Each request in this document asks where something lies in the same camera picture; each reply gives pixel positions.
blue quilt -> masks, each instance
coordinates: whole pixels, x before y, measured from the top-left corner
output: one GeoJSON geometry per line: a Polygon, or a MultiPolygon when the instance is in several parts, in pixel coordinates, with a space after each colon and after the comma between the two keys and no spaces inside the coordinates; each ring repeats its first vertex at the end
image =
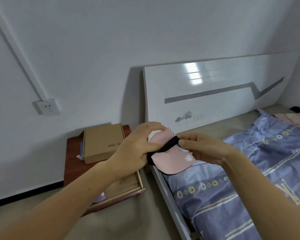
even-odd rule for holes
{"type": "MultiPolygon", "coordinates": [[[[224,141],[242,151],[286,197],[300,207],[300,127],[264,111],[254,126],[224,141]]],[[[181,213],[204,239],[261,239],[224,170],[197,161],[164,175],[181,213]]]]}

sleep mask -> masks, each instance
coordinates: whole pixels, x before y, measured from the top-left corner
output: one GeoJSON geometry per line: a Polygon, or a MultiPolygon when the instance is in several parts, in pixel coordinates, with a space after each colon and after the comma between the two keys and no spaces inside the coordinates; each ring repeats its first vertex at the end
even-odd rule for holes
{"type": "Polygon", "coordinates": [[[155,152],[148,152],[148,164],[156,166],[167,175],[177,174],[189,168],[196,160],[188,150],[179,147],[179,140],[169,128],[153,135],[149,142],[164,146],[155,152]]]}

wall socket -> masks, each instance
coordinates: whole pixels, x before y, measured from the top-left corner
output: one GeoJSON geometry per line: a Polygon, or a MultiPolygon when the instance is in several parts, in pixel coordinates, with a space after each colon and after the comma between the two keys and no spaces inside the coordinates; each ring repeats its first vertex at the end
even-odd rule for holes
{"type": "Polygon", "coordinates": [[[38,101],[37,105],[44,116],[59,115],[60,111],[54,99],[38,101]]]}

